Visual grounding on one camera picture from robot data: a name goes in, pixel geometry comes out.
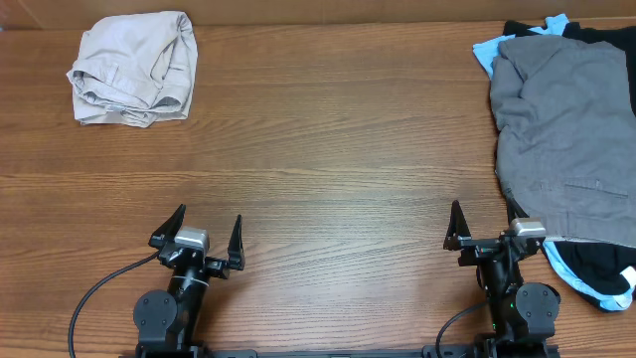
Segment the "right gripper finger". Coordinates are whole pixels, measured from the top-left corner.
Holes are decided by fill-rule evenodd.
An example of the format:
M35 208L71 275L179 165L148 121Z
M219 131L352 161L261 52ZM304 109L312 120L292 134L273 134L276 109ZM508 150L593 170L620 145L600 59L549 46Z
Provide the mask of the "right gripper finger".
M463 238L471 237L468 224L458 200L452 202L449 225L446 232L447 238L451 238L453 236Z
M507 218L509 220L529 217L529 215L521 208L519 203L512 196L506 197L506 208L507 208Z

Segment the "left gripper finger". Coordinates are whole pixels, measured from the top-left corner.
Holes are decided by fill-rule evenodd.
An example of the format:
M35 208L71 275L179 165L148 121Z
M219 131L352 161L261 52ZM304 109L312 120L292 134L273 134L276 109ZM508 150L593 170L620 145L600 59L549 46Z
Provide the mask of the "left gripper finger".
M183 225L186 205L181 204L177 210L151 235L152 240L173 240Z
M238 215L228 245L229 267L234 270L244 269L244 250L241 237L242 215Z

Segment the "grey shorts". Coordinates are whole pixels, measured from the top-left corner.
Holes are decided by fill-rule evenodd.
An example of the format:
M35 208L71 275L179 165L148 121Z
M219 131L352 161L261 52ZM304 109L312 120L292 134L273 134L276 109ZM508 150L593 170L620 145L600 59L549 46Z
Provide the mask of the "grey shorts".
M548 234L635 244L635 114L625 53L561 36L514 38L493 61L496 173Z

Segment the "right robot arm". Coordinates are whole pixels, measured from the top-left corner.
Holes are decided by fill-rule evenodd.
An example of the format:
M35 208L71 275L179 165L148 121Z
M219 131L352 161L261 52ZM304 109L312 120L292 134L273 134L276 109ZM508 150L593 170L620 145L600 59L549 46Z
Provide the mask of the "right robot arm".
M456 348L473 358L550 358L558 348L547 340L556 333L560 294L553 287L524 281L519 262L535 255L546 238L546 229L537 218L530 218L516 202L508 204L509 227L493 239L475 239L458 201L453 201L449 225L443 242L447 251L459 253L461 267L475 267L478 285L485 301L451 317L440 328L435 354L446 355L441 345L445 331L459 318L483 307L489 309L491 333L478 334L474 342Z

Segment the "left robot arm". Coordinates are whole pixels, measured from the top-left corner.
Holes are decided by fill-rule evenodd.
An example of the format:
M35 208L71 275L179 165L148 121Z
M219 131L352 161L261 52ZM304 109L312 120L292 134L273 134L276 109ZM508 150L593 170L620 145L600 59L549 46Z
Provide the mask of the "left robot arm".
M210 357L206 345L194 339L210 280L227 279L233 270L244 269L241 216L235 221L228 256L217 259L208 255L208 232L183 225L185 213L182 204L149 239L157 260L172 275L167 289L148 291L135 303L137 357Z

